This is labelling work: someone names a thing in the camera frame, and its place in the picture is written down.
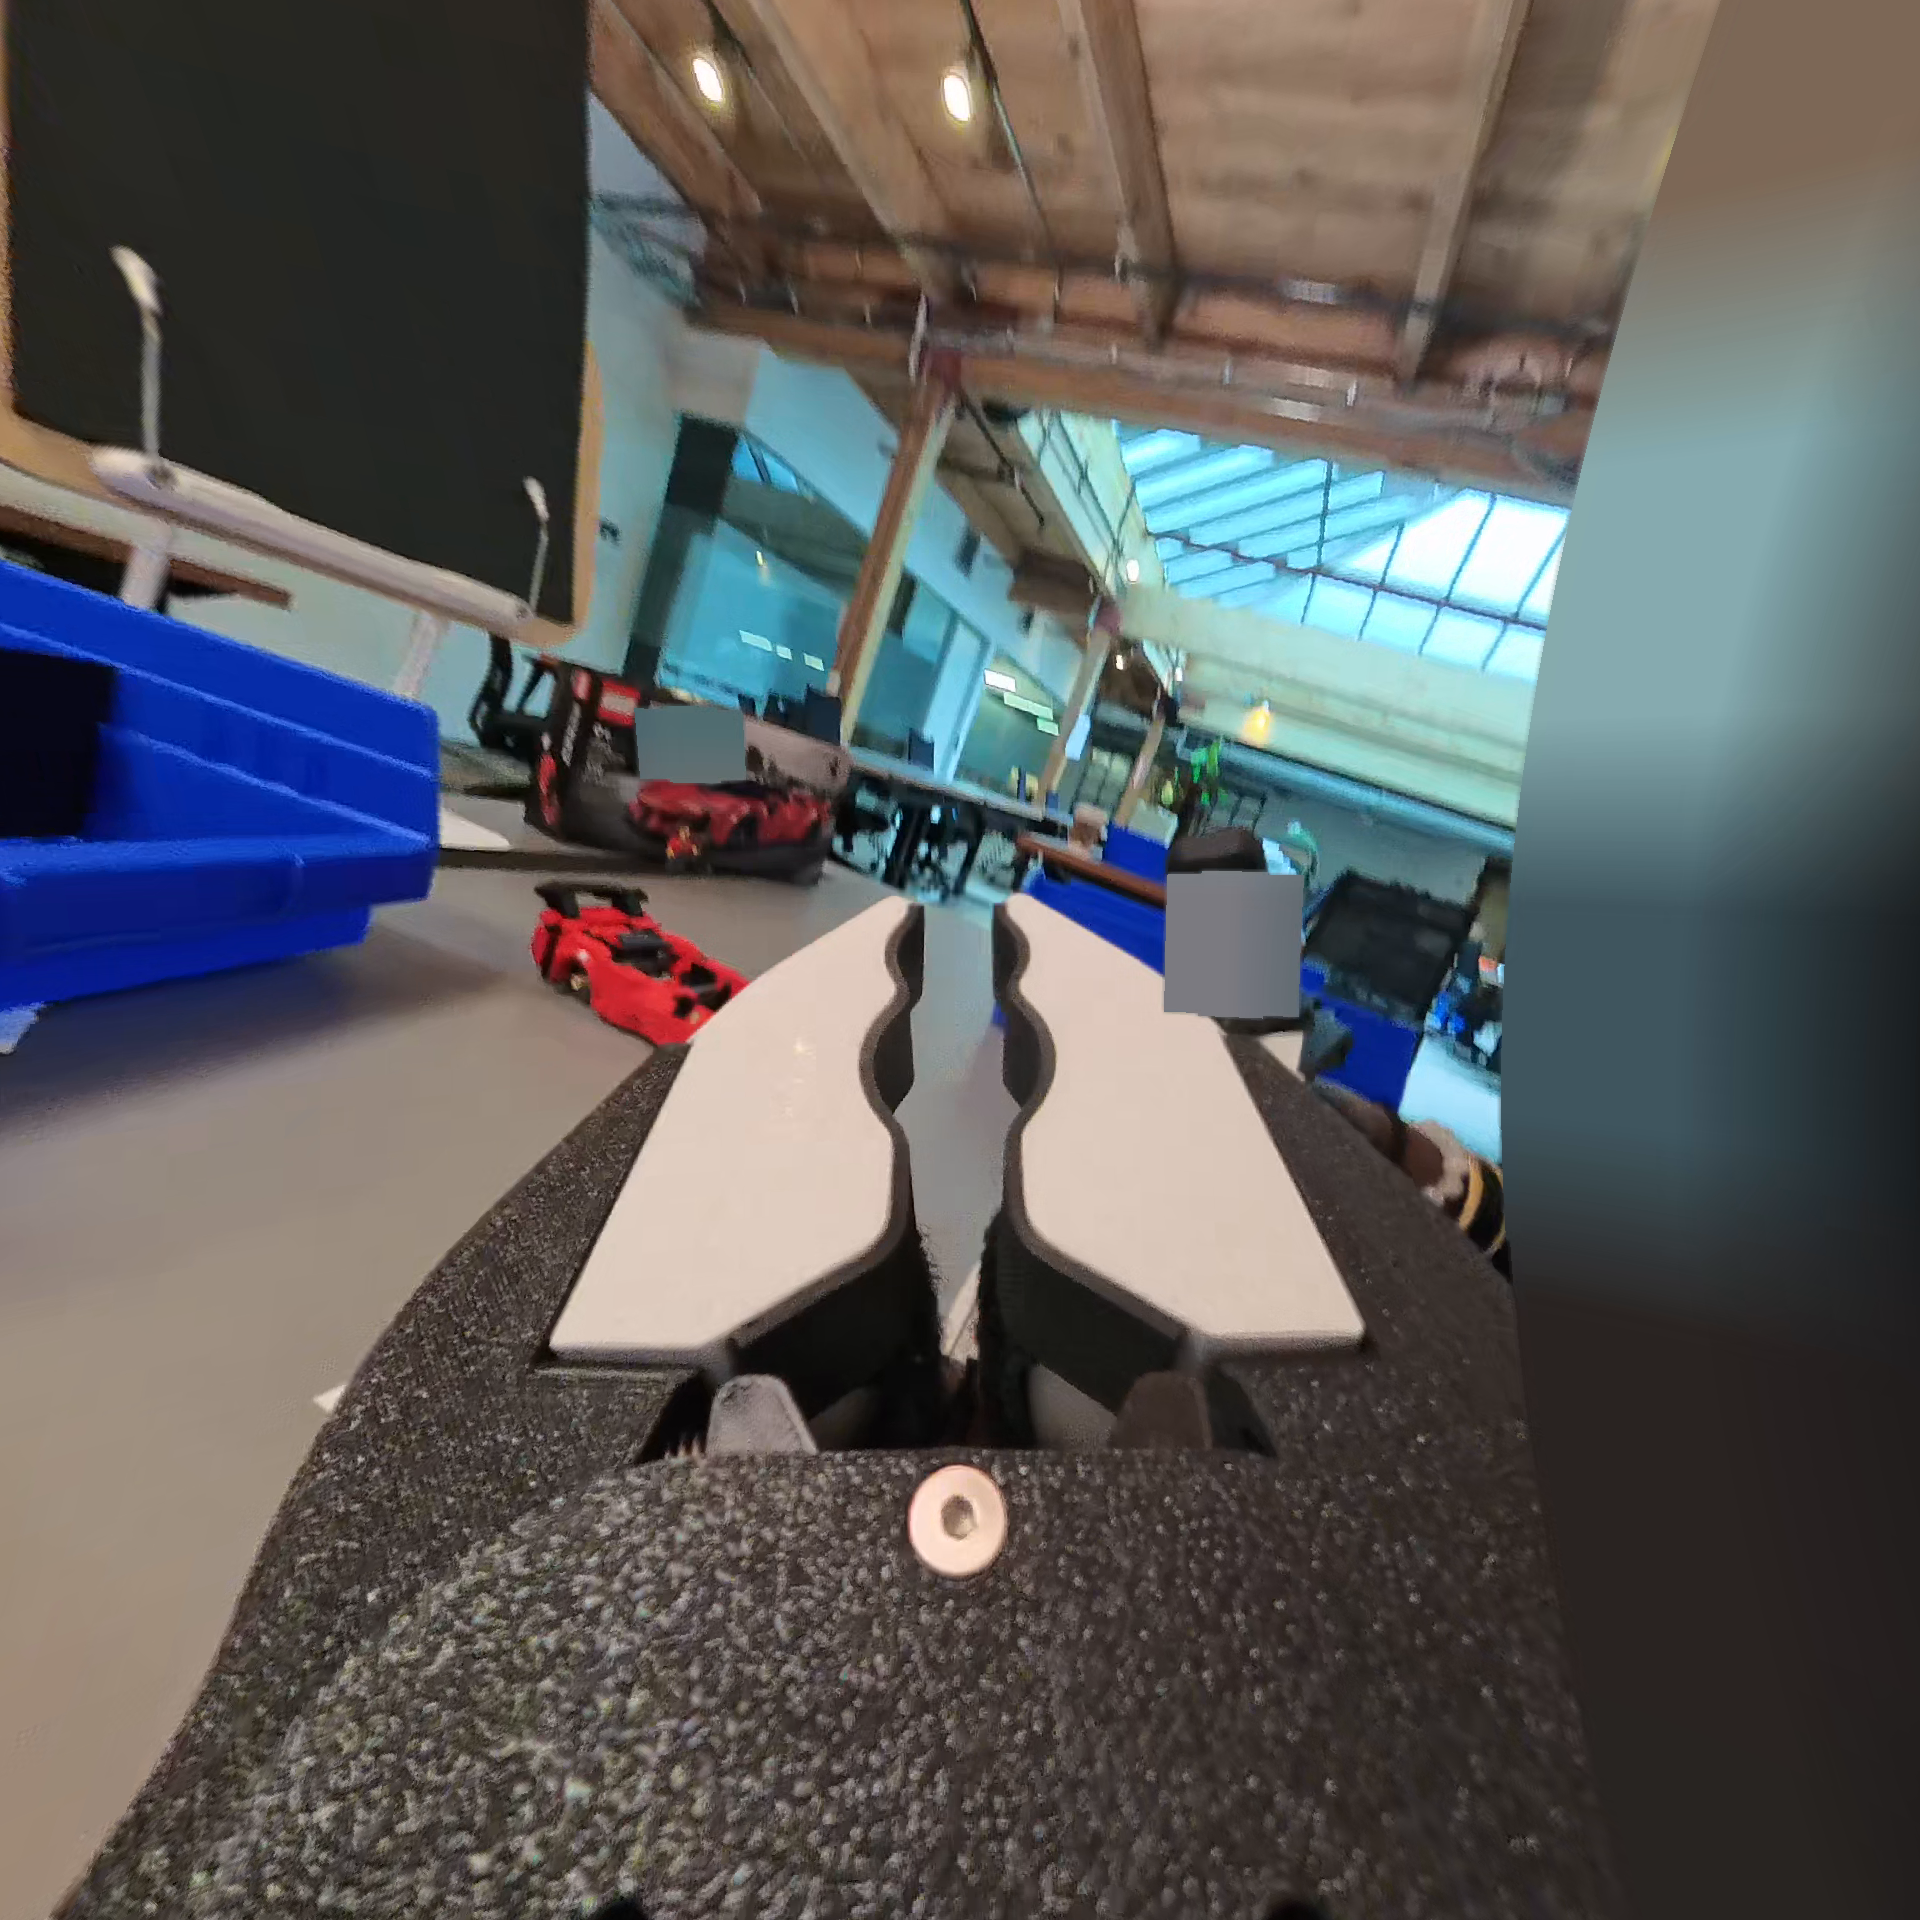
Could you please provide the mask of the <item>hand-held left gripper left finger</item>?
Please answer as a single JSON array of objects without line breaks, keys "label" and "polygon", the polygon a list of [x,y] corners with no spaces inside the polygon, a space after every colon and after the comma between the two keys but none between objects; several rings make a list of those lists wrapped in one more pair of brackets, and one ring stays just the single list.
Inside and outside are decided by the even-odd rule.
[{"label": "hand-held left gripper left finger", "polygon": [[549,1333],[573,1365],[829,1374],[770,1350],[915,1240],[900,1104],[924,911],[887,896],[766,970],[684,1048]]}]

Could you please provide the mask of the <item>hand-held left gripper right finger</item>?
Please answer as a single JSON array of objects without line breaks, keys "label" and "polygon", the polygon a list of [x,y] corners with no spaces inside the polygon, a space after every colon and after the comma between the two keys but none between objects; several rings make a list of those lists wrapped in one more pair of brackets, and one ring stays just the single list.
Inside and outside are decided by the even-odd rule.
[{"label": "hand-held left gripper right finger", "polygon": [[1057,908],[996,908],[996,1324],[1039,1365],[1352,1355],[1363,1315],[1228,1036]]}]

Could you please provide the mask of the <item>red lego car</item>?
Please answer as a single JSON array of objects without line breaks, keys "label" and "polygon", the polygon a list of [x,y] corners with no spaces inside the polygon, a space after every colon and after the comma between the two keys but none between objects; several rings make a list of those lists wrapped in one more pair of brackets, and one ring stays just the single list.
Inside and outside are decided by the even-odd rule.
[{"label": "red lego car", "polygon": [[534,885],[541,979],[648,1045],[689,1045],[750,979],[649,916],[648,893],[553,878]]}]

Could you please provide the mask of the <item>lego set box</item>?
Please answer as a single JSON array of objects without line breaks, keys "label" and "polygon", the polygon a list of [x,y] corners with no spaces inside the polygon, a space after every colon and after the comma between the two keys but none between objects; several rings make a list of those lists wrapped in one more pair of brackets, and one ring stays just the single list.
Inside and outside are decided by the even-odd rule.
[{"label": "lego set box", "polygon": [[655,872],[815,885],[850,782],[837,742],[562,661],[526,820]]}]

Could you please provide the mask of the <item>blue plastic storage bin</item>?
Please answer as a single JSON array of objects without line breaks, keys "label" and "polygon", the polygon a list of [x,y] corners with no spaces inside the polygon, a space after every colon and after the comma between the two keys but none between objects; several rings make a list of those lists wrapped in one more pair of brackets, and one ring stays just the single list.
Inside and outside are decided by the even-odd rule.
[{"label": "blue plastic storage bin", "polygon": [[3,1016],[355,945],[435,866],[431,706],[3,564]]},{"label": "blue plastic storage bin", "polygon": [[[1162,905],[1135,898],[1091,878],[1069,878],[1057,861],[1035,866],[1020,890],[1088,930],[1095,938],[1102,938],[1109,945],[1135,957],[1155,974],[1162,974]],[[1317,957],[1304,959],[1304,997],[1317,1000],[1352,1034],[1346,1055],[1334,1070],[1334,1080],[1397,1110],[1412,1058],[1419,1055],[1419,1027],[1397,1014],[1361,1003],[1357,990],[1335,986],[1331,968]]]}]

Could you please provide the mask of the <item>gold bangles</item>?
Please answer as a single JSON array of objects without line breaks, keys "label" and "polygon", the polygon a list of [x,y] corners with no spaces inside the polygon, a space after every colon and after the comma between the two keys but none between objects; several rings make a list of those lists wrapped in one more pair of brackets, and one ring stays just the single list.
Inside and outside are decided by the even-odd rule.
[{"label": "gold bangles", "polygon": [[1481,1154],[1467,1154],[1463,1170],[1450,1176],[1450,1193],[1442,1210],[1453,1217],[1463,1233],[1490,1258],[1490,1265],[1511,1280],[1511,1244],[1505,1233],[1505,1193],[1498,1163]]}]

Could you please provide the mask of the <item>black mesh office chair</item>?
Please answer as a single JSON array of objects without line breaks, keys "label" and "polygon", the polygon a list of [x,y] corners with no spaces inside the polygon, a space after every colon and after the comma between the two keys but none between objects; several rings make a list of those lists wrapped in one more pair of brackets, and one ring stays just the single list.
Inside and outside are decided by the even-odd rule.
[{"label": "black mesh office chair", "polygon": [[1304,970],[1335,1000],[1423,1025],[1474,925],[1474,898],[1343,872],[1308,905]]}]

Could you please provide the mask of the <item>white stand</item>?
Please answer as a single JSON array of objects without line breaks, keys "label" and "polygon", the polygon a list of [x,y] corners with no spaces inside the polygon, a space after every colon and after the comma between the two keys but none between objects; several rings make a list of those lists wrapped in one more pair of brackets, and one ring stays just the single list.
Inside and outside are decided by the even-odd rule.
[{"label": "white stand", "polygon": [[169,530],[194,530],[254,554],[276,556],[308,571],[375,593],[415,612],[405,657],[394,694],[416,698],[426,687],[445,632],[473,624],[515,637],[538,612],[551,539],[551,506],[542,486],[523,477],[521,487],[534,512],[534,560],[521,594],[486,587],[462,572],[398,556],[367,539],[355,539],[315,520],[279,509],[270,499],[208,477],[163,454],[163,290],[154,268],[130,247],[112,247],[110,261],[126,283],[139,320],[139,447],[87,449],[86,462],[105,493],[156,520],[126,560],[117,594],[130,606],[156,609],[158,578],[174,556]]}]

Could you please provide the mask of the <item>black board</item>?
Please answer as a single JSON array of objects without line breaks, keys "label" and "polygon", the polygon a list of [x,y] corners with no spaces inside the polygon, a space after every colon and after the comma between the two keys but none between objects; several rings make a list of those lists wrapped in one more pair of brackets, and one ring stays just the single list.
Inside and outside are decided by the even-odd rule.
[{"label": "black board", "polygon": [[577,621],[588,3],[6,3],[3,414]]}]

